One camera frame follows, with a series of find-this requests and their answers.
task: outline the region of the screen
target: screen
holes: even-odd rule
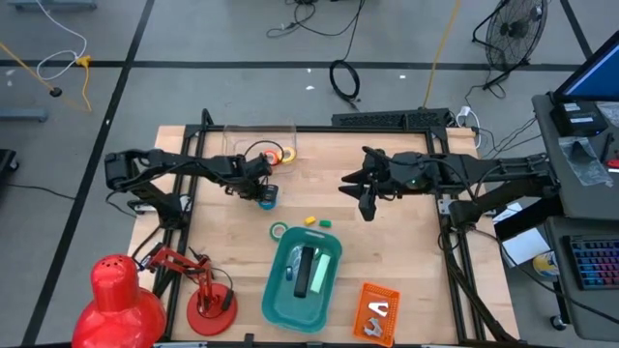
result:
[[[570,97],[619,97],[619,44],[570,85],[565,94]]]

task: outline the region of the green tape roll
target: green tape roll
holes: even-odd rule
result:
[[[276,232],[278,230],[282,230],[281,233],[276,234]],[[271,239],[279,242],[281,239],[281,236],[283,235],[283,233],[288,229],[288,225],[286,225],[285,223],[278,221],[274,224],[271,225],[271,228],[269,229],[269,235],[271,236]]]

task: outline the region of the black fan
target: black fan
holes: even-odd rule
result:
[[[475,28],[473,43],[483,44],[490,66],[503,72],[487,82],[484,89],[529,64],[529,57],[544,32],[547,15],[546,0],[501,0],[494,12]],[[483,42],[477,39],[476,33],[487,22],[486,41]]]

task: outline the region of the orange basket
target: orange basket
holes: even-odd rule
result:
[[[388,308],[380,308],[381,310],[387,311],[387,316],[385,317],[380,316],[368,307],[370,303],[384,302],[389,304]],[[357,316],[353,327],[353,334],[355,337],[368,340],[383,347],[393,346],[394,335],[396,334],[396,322],[398,321],[398,305],[398,291],[365,282],[361,289],[359,304],[357,305]],[[364,331],[364,327],[368,327],[369,329],[373,328],[372,323],[369,321],[371,318],[376,318],[378,320],[378,324],[382,329],[382,335],[380,337],[368,335]]]

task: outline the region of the black keyboard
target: black keyboard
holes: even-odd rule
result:
[[[386,127],[406,128],[407,130],[445,127],[449,121],[448,108],[357,112],[335,114],[331,117],[333,126],[345,127]]]
[[[580,289],[619,289],[619,236],[578,236],[565,240]]]

